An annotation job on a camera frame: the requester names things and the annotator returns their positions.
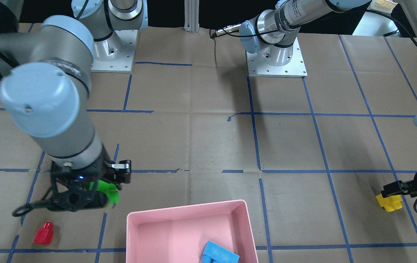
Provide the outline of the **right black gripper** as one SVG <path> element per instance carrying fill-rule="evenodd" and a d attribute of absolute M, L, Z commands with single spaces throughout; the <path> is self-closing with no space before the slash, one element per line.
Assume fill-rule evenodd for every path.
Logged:
<path fill-rule="evenodd" d="M 102 146 L 101 153 L 94 162 L 98 167 L 94 169 L 91 181 L 98 183 L 99 180 L 112 183 L 122 190 L 124 184 L 131 182 L 132 161 L 122 160 L 116 163 L 110 159 L 108 151 Z"/>

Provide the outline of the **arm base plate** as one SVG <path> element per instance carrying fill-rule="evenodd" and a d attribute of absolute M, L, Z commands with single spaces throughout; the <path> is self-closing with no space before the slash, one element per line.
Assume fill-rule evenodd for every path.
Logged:
<path fill-rule="evenodd" d="M 255 54 L 246 52 L 250 77 L 305 78 L 308 71 L 298 39 L 287 48 L 270 46 Z"/>
<path fill-rule="evenodd" d="M 114 31 L 108 38 L 93 45 L 93 73 L 131 73 L 138 30 Z"/>

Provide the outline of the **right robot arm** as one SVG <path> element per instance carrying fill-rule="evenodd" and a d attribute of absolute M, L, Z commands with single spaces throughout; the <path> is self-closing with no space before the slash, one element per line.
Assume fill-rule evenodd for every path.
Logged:
<path fill-rule="evenodd" d="M 148 26 L 145 0 L 73 0 L 73 16 L 52 15 L 19 32 L 22 0 L 0 0 L 0 102 L 14 123 L 82 187 L 127 184 L 129 160 L 113 163 L 87 113 L 95 63 L 122 54 L 118 31 Z"/>

